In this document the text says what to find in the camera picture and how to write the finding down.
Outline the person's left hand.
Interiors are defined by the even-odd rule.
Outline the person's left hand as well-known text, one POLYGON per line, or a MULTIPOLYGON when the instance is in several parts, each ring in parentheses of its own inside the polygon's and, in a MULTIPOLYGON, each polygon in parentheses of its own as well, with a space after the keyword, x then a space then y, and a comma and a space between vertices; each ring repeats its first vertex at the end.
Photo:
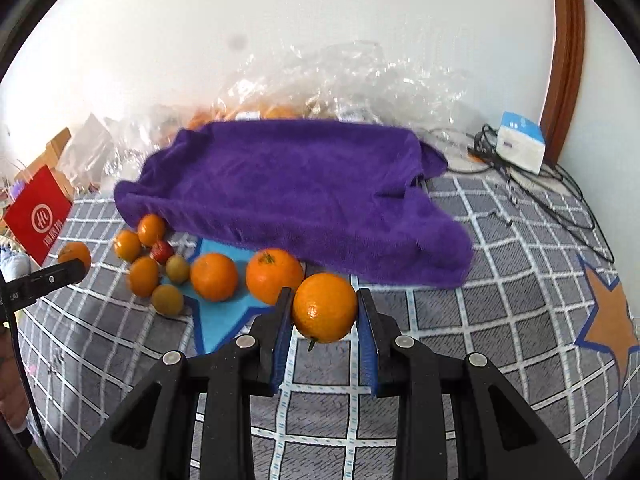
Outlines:
POLYGON ((27 427, 29 402, 17 368, 10 332, 1 327, 0 337, 0 408, 14 434, 27 427))

